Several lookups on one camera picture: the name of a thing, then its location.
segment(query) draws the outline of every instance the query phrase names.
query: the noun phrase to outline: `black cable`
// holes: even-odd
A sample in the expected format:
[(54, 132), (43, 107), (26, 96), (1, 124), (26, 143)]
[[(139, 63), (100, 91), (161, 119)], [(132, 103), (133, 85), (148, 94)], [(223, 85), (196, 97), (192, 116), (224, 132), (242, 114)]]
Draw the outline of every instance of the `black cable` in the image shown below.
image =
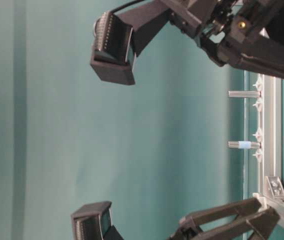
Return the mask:
[(145, 0), (135, 0), (135, 1), (128, 2), (127, 4), (124, 4), (122, 6), (119, 6), (119, 7), (115, 8), (115, 9), (111, 10), (111, 13), (114, 14), (114, 13), (120, 11), (120, 10), (123, 10), (123, 9), (131, 6), (131, 5), (138, 4), (138, 3), (143, 2), (143, 1), (145, 1)]

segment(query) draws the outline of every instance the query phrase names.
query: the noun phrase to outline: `metal rod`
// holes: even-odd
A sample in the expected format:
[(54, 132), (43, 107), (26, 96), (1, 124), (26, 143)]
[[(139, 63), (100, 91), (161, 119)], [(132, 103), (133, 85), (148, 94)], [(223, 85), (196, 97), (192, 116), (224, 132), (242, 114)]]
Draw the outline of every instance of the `metal rod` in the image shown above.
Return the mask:
[[(244, 91), (249, 91), (249, 72), (244, 71)], [(248, 128), (249, 128), (249, 99), (244, 98), (244, 141), (248, 141)], [(249, 150), (244, 149), (244, 158), (243, 158), (243, 200), (248, 198), (248, 159), (249, 159)], [(247, 240), (247, 233), (243, 233), (243, 240)]]
[(230, 98), (259, 98), (261, 93), (259, 91), (229, 91)]
[(229, 141), (228, 147), (231, 149), (260, 149), (261, 144), (254, 141)]

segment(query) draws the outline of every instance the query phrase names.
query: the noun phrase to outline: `gold screw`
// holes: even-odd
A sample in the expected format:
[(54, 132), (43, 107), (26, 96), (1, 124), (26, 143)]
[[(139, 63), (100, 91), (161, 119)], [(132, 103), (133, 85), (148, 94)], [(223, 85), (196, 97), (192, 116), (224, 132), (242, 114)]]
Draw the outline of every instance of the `gold screw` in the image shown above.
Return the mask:
[(240, 21), (240, 22), (238, 23), (238, 27), (239, 27), (240, 29), (244, 29), (244, 28), (246, 27), (246, 23), (245, 23), (244, 21)]

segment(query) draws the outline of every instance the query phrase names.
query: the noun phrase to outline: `teal curtain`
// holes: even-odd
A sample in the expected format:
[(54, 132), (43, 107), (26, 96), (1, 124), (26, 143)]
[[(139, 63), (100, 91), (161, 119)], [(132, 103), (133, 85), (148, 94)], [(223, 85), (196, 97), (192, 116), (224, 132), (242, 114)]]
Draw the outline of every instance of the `teal curtain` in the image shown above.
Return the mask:
[(0, 239), (72, 239), (70, 214), (113, 202), (125, 239), (165, 239), (191, 211), (242, 199), (243, 72), (167, 25), (135, 86), (89, 66), (92, 26), (125, 0), (0, 1)]

